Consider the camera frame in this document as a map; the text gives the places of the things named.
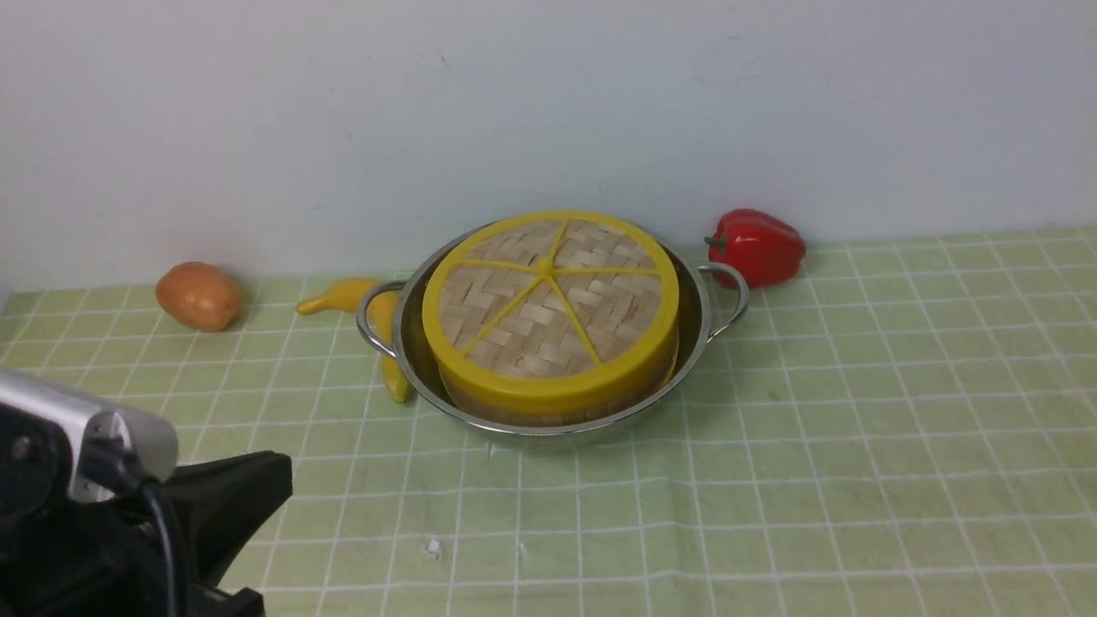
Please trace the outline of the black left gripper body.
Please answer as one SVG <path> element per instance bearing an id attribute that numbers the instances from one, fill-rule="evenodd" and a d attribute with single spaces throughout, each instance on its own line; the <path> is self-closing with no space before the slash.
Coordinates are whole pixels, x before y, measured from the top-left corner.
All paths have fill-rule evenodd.
<path id="1" fill-rule="evenodd" d="M 222 577 L 291 497 L 291 460 L 255 452 L 181 465 L 165 483 L 80 504 L 60 485 L 60 433 L 3 410 L 4 616 L 262 616 Z"/>

